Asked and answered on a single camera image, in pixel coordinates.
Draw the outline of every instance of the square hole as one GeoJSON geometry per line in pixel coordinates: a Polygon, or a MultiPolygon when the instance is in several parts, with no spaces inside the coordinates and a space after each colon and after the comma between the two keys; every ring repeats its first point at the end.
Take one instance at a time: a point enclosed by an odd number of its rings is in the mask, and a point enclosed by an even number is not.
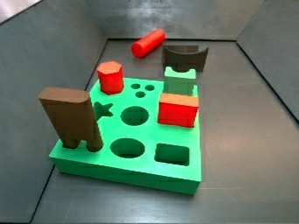
{"type": "Polygon", "coordinates": [[[167,163],[173,165],[190,165],[190,148],[159,143],[155,148],[154,160],[161,163],[167,163]]]}

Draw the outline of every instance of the brown block with notch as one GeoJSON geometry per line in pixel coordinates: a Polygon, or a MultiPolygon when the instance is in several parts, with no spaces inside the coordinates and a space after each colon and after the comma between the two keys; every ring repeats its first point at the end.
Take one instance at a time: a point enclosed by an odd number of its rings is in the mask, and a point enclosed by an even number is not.
{"type": "Polygon", "coordinates": [[[77,149],[81,140],[86,140],[89,150],[99,151],[103,147],[103,140],[90,93],[77,89],[47,87],[39,99],[61,136],[63,147],[77,149]]]}

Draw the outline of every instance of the red block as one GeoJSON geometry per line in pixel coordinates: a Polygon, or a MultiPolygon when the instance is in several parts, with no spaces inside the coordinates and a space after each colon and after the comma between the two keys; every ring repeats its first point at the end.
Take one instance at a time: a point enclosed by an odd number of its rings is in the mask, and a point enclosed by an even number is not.
{"type": "Polygon", "coordinates": [[[162,93],[158,122],[194,128],[200,106],[200,98],[195,96],[162,93]]]}
{"type": "Polygon", "coordinates": [[[105,62],[98,67],[101,91],[107,95],[122,93],[125,88],[123,66],[115,61],[105,62]]]}
{"type": "Polygon", "coordinates": [[[133,54],[142,59],[165,42],[165,38],[165,30],[154,30],[133,44],[133,54]]]}

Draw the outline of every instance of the green cube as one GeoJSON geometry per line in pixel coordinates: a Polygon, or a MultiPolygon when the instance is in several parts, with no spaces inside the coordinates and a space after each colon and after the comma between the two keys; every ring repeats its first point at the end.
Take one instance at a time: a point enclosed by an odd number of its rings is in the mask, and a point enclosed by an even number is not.
{"type": "Polygon", "coordinates": [[[186,73],[177,73],[169,66],[165,70],[163,92],[175,95],[193,95],[195,81],[195,69],[191,69],[186,73]]]}

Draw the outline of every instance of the brown arch block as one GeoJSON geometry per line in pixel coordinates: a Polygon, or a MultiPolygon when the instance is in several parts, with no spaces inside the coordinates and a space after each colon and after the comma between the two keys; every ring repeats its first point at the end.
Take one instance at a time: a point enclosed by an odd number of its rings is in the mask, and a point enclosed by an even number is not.
{"type": "Polygon", "coordinates": [[[175,72],[189,72],[195,69],[204,72],[210,48],[200,52],[198,45],[165,45],[163,68],[171,67],[175,72]]]}
{"type": "Polygon", "coordinates": [[[86,140],[90,151],[99,151],[103,140],[99,132],[90,93],[83,90],[47,87],[39,95],[63,147],[77,149],[86,140]]]}

